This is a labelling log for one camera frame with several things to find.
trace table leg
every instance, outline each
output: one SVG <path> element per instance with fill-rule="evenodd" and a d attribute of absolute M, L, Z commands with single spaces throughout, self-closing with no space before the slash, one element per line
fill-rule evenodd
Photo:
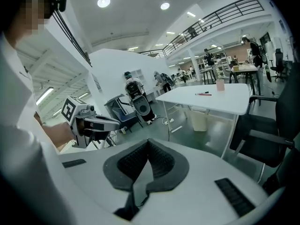
<path fill-rule="evenodd" d="M 237 120 L 238 120 L 238 115 L 235 115 L 233 117 L 233 120 L 232 120 L 232 126 L 231 126 L 231 129 L 230 129 L 230 134 L 229 134 L 229 138 L 228 138 L 227 144 L 226 144 L 226 146 L 225 146 L 225 148 L 223 150 L 222 156 L 221 156 L 222 159 L 224 159 L 225 153 L 226 153 L 226 151 L 227 151 L 227 149 L 228 149 L 228 147 L 229 147 L 229 145 L 231 143 L 231 140 L 233 138 L 233 133 L 234 133 L 234 130 L 235 130 L 235 126 L 236 126 Z"/>
<path fill-rule="evenodd" d="M 171 124 L 170 124 L 170 119 L 169 119 L 169 117 L 168 117 L 168 111 L 166 110 L 166 108 L 165 108 L 165 115 L 166 115 L 166 117 L 167 117 L 169 130 L 172 131 L 172 127 L 171 127 Z"/>
<path fill-rule="evenodd" d="M 258 95 L 261 95 L 261 85 L 260 85 L 260 81 L 259 81 L 259 75 L 258 75 L 259 71 L 256 72 L 256 77 L 257 77 L 257 88 L 258 88 Z"/>
<path fill-rule="evenodd" d="M 253 83 L 253 77 L 250 74 L 250 81 L 251 81 L 251 86 L 252 86 L 252 94 L 255 95 L 255 87 L 254 87 L 254 83 Z"/>

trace ceiling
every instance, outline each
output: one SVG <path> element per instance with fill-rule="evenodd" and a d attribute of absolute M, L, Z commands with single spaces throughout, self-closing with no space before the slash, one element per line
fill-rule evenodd
<path fill-rule="evenodd" d="M 33 80 L 35 99 L 46 89 L 54 90 L 38 105 L 42 120 L 51 118 L 58 111 L 67 95 L 81 96 L 89 92 L 82 67 L 62 61 L 44 45 L 42 37 L 32 35 L 17 46 L 22 64 L 29 70 Z"/>
<path fill-rule="evenodd" d="M 90 52 L 101 48 L 123 50 L 135 46 L 139 47 L 136 51 L 140 52 L 155 45 L 166 28 L 186 14 L 186 10 L 198 0 L 111 0 L 105 8 L 97 6 L 98 0 L 69 1 L 85 35 L 84 40 L 90 43 Z M 161 4 L 166 1 L 170 7 L 161 10 Z M 66 16 L 70 17 L 68 7 Z"/>

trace stool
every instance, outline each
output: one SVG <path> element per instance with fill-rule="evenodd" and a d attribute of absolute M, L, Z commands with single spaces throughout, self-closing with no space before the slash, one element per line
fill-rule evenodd
<path fill-rule="evenodd" d="M 209 81 L 209 79 L 208 79 L 208 73 L 210 73 L 210 77 L 211 77 L 211 80 L 212 80 L 212 84 L 216 84 L 216 77 L 215 77 L 215 74 L 214 74 L 213 69 L 210 69 L 210 70 L 207 70 L 207 71 L 204 71 L 204 72 L 203 72 L 204 84 L 206 85 L 205 74 L 206 74 L 206 76 L 207 76 L 207 82 L 208 82 L 208 84 L 210 83 L 210 81 Z"/>

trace white wall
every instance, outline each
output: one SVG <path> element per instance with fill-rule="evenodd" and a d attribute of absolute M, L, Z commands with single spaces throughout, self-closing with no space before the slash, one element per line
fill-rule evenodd
<path fill-rule="evenodd" d="M 124 72 L 141 69 L 146 90 L 152 90 L 156 85 L 154 71 L 170 75 L 165 58 L 155 59 L 134 52 L 101 49 L 90 54 L 90 61 L 106 100 L 124 94 Z"/>

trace metal railing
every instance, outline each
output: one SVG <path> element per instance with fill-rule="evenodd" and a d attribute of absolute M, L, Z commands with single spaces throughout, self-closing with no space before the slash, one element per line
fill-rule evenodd
<path fill-rule="evenodd" d="M 258 0 L 238 0 L 207 15 L 200 21 L 195 22 L 193 25 L 185 29 L 175 39 L 173 39 L 172 42 L 170 42 L 166 47 L 164 47 L 162 50 L 159 50 L 159 56 L 152 57 L 158 58 L 162 57 L 163 55 L 166 57 L 188 41 L 218 25 L 221 25 L 232 19 L 260 11 L 264 11 L 264 9 Z M 149 54 L 153 54 L 155 53 L 155 51 L 157 50 L 140 53 L 148 54 L 149 56 Z"/>
<path fill-rule="evenodd" d="M 89 59 L 89 56 L 88 56 L 87 52 L 84 52 L 83 49 L 79 46 L 78 42 L 76 41 L 76 39 L 73 36 L 72 32 L 70 31 L 69 27 L 67 26 L 65 20 L 62 18 L 60 12 L 55 11 L 53 13 L 53 17 L 54 17 L 55 21 L 57 22 L 57 24 L 60 26 L 61 30 L 65 33 L 67 38 L 69 38 L 69 40 L 71 41 L 73 46 L 77 49 L 77 51 L 83 56 L 83 58 L 91 66 L 90 59 Z"/>

